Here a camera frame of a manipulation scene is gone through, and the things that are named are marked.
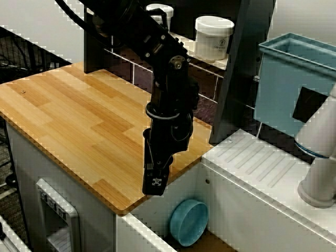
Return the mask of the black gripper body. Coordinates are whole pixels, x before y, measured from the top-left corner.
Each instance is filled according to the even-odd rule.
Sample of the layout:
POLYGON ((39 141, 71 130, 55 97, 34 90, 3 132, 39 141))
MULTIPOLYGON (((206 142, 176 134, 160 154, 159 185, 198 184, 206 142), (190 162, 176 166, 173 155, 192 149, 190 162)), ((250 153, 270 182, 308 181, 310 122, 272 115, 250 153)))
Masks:
POLYGON ((144 171, 159 171, 168 168, 173 155, 186 151, 193 133, 193 112, 181 112, 167 117, 146 112, 151 118, 150 128, 144 130, 144 171))

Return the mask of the black gripper finger with logo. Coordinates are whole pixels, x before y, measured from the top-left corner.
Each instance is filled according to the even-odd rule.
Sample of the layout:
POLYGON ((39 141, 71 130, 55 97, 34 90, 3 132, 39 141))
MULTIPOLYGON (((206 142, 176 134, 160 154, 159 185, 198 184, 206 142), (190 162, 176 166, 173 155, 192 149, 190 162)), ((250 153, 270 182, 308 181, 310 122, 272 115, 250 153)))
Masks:
POLYGON ((152 164, 144 165, 142 193, 144 195, 163 195, 167 186, 170 168, 154 168, 152 164))

